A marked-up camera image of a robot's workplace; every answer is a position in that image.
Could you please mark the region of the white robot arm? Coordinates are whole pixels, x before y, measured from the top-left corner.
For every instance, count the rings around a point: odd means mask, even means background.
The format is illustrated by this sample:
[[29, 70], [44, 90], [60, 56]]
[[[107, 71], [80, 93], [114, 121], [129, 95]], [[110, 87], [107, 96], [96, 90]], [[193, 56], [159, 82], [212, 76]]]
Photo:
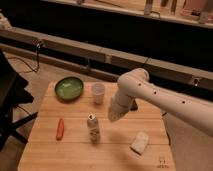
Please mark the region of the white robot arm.
[[142, 99], [213, 137], [213, 103], [156, 86], [142, 68], [122, 74], [117, 86], [108, 110], [111, 122], [127, 114], [135, 99]]

